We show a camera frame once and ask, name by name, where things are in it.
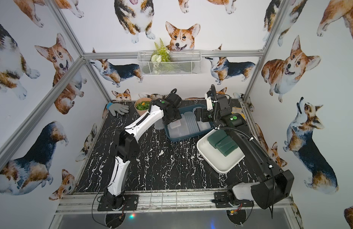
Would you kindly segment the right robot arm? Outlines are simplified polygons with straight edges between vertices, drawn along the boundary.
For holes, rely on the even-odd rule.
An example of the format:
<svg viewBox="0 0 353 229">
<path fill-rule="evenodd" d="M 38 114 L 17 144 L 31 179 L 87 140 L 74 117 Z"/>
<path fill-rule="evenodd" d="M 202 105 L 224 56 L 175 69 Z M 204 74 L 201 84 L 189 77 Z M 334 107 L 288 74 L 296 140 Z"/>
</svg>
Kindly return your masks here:
<svg viewBox="0 0 353 229">
<path fill-rule="evenodd" d="M 199 153 L 217 173 L 228 173 L 245 160 L 257 177 L 255 182 L 233 185 L 227 202 L 233 205 L 249 200 L 261 209 L 272 209 L 289 196 L 293 174 L 273 161 L 250 132 L 242 115 L 232 113 L 225 95 L 209 91 L 205 98 L 207 108 L 195 110 L 196 116 L 201 121 L 211 121 L 214 128 L 197 142 Z"/>
</svg>

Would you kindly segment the clear case with red pen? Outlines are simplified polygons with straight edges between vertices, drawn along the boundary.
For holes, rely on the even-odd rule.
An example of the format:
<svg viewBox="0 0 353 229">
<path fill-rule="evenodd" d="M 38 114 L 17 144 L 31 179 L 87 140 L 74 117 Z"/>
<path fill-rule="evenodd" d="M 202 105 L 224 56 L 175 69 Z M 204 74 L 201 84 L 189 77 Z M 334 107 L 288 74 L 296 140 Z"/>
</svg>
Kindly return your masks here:
<svg viewBox="0 0 353 229">
<path fill-rule="evenodd" d="M 179 130 L 179 127 L 168 128 L 168 133 L 169 133 L 170 139 L 176 139 L 181 137 L 181 131 Z"/>
</svg>

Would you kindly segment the dark green case with pens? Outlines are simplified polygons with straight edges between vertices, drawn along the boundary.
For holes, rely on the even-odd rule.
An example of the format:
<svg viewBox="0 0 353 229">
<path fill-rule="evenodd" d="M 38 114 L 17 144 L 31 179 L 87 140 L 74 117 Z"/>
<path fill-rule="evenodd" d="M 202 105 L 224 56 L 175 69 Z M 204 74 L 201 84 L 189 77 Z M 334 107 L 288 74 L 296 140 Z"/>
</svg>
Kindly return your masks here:
<svg viewBox="0 0 353 229">
<path fill-rule="evenodd" d="M 227 134 L 224 130 L 214 130 L 211 135 L 208 136 L 207 140 L 212 145 L 212 147 L 217 148 L 218 143 L 220 143 Z"/>
</svg>

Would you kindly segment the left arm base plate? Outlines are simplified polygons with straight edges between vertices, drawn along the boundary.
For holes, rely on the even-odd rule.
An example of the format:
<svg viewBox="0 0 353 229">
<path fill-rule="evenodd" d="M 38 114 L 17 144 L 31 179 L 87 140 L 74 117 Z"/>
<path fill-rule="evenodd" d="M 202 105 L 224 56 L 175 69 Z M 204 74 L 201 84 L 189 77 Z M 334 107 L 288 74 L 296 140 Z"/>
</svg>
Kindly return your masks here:
<svg viewBox="0 0 353 229">
<path fill-rule="evenodd" d="M 121 195 L 116 198 L 100 198 L 97 211 L 135 211 L 137 210 L 139 195 Z"/>
</svg>

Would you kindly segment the clear case with pink item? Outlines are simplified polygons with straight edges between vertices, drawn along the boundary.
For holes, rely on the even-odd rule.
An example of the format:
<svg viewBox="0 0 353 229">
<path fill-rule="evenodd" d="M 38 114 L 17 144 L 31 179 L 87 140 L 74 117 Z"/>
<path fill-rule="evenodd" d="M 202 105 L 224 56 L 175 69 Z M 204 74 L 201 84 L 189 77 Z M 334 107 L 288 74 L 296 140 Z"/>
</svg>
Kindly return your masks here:
<svg viewBox="0 0 353 229">
<path fill-rule="evenodd" d="M 181 126 L 181 120 L 177 120 L 177 121 L 174 121 L 174 122 L 171 122 L 168 127 L 169 129 L 175 129 L 175 128 L 178 128 Z"/>
</svg>

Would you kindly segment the clear rounded case front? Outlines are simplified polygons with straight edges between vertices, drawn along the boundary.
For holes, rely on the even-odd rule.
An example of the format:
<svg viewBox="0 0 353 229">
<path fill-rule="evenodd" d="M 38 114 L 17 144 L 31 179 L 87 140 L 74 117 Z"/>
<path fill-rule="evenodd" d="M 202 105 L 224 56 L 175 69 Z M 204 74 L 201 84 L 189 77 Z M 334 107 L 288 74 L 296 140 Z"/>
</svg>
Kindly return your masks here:
<svg viewBox="0 0 353 229">
<path fill-rule="evenodd" d="M 198 128 L 200 132 L 211 129 L 211 125 L 209 122 L 197 121 Z"/>
</svg>

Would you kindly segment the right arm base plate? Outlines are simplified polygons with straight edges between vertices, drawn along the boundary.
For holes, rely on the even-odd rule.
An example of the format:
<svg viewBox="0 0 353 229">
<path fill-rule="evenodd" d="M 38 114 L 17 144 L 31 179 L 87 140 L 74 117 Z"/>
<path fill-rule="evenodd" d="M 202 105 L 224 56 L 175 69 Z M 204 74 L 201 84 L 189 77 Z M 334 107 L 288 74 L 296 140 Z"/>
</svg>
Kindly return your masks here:
<svg viewBox="0 0 353 229">
<path fill-rule="evenodd" d="M 216 208 L 237 208 L 237 207 L 253 207 L 254 202 L 250 200 L 239 200 L 231 191 L 215 192 L 214 199 L 211 200 Z"/>
</svg>

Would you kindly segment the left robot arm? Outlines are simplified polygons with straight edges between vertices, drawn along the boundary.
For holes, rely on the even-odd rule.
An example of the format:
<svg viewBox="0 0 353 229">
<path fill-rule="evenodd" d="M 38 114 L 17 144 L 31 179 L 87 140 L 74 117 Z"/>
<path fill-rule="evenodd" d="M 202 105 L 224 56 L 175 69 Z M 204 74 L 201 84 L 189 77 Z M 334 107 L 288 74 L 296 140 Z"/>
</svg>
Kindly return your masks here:
<svg viewBox="0 0 353 229">
<path fill-rule="evenodd" d="M 118 210 L 124 205 L 125 181 L 130 161 L 139 152 L 139 139 L 158 120 L 165 125 L 181 119 L 179 107 L 182 99 L 178 95 L 169 95 L 165 99 L 152 100 L 147 111 L 132 124 L 114 133 L 114 168 L 109 185 L 104 190 L 104 199 L 112 209 Z"/>
</svg>

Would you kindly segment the clear rounded case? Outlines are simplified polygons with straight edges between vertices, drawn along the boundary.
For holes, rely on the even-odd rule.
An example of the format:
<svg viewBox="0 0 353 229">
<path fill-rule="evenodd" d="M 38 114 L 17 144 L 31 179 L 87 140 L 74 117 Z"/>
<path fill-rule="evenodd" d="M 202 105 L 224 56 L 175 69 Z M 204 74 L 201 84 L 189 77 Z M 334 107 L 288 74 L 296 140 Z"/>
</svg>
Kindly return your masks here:
<svg viewBox="0 0 353 229">
<path fill-rule="evenodd" d="M 164 124 L 163 124 L 163 120 L 162 119 L 159 119 L 158 121 L 156 121 L 154 123 L 154 128 L 155 130 L 162 130 L 165 128 Z"/>
<path fill-rule="evenodd" d="M 209 122 L 197 121 L 198 128 L 200 132 L 211 129 L 211 125 Z"/>
</svg>

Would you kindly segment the clear rounded case back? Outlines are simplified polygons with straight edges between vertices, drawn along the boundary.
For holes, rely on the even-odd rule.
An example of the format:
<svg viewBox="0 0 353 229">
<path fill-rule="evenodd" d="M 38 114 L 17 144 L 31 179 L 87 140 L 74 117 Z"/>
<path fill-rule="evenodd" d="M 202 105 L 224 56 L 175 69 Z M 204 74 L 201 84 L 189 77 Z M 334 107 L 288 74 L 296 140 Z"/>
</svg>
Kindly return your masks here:
<svg viewBox="0 0 353 229">
<path fill-rule="evenodd" d="M 165 128 L 164 124 L 163 124 L 163 120 L 162 119 L 159 119 L 158 121 L 156 121 L 154 123 L 154 128 L 155 130 L 162 130 Z"/>
</svg>

